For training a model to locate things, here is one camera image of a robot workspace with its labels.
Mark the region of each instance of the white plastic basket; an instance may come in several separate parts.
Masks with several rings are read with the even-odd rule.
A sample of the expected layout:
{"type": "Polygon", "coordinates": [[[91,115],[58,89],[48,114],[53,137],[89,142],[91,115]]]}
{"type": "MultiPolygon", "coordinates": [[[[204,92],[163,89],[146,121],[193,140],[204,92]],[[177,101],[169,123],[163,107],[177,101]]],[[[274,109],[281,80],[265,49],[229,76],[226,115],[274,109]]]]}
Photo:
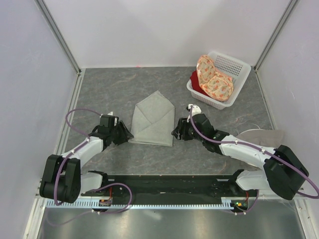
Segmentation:
{"type": "Polygon", "coordinates": [[[251,71],[251,66],[241,60],[215,51],[210,52],[208,56],[210,56],[214,60],[214,65],[218,70],[226,73],[227,75],[233,78],[234,91],[229,97],[229,99],[227,101],[220,102],[212,99],[211,97],[205,96],[193,90],[191,86],[191,80],[188,81],[186,86],[195,99],[203,101],[204,103],[210,106],[222,110],[225,107],[232,106],[235,102],[241,88],[243,88],[243,85],[251,71]]]}

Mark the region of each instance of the dark red fabric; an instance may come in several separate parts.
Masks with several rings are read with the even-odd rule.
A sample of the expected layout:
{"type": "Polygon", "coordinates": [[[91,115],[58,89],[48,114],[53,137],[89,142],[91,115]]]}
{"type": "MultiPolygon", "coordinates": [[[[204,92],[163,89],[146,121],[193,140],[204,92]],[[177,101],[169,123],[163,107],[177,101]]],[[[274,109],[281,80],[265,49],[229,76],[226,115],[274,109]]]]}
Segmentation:
{"type": "Polygon", "coordinates": [[[198,76],[197,76],[197,72],[194,71],[191,76],[190,76],[190,80],[191,80],[191,86],[193,88],[193,90],[205,95],[205,96],[208,96],[208,94],[205,93],[205,91],[203,91],[203,89],[199,86],[199,83],[198,83],[198,76]]]}

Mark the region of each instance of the white wall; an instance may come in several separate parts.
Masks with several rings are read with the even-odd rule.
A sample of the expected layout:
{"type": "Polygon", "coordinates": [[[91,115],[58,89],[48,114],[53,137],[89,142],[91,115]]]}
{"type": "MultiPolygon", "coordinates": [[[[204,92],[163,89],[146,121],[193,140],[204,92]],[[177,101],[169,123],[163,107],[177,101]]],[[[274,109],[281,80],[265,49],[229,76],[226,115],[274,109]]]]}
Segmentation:
{"type": "Polygon", "coordinates": [[[82,68],[257,62],[289,0],[45,0],[82,68]]]}
{"type": "Polygon", "coordinates": [[[33,0],[2,0],[0,32],[0,231],[18,239],[76,73],[33,0]]]}
{"type": "MultiPolygon", "coordinates": [[[[277,128],[319,185],[319,1],[302,0],[259,74],[277,128]]],[[[319,202],[311,201],[319,222],[319,202]]]]}

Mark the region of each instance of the gray cloth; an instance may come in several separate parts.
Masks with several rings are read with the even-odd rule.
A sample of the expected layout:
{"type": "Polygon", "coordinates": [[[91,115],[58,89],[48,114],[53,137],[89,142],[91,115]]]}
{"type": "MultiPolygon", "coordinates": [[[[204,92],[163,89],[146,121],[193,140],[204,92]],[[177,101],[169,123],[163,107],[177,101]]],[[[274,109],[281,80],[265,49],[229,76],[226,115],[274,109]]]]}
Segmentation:
{"type": "Polygon", "coordinates": [[[175,107],[159,91],[135,105],[130,143],[173,146],[175,107]]]}
{"type": "Polygon", "coordinates": [[[283,141],[284,131],[250,129],[239,134],[237,138],[264,147],[278,148],[283,141]]]}

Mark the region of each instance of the orange patterned fabric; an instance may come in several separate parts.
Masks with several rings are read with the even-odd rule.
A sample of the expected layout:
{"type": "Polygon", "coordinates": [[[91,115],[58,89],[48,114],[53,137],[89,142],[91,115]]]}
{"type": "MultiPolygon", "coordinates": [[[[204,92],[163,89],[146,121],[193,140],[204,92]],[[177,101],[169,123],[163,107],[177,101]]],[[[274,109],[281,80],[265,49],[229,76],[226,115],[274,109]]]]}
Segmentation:
{"type": "Polygon", "coordinates": [[[213,99],[226,101],[233,93],[232,78],[214,66],[214,61],[207,55],[199,58],[196,66],[199,86],[213,99]]]}

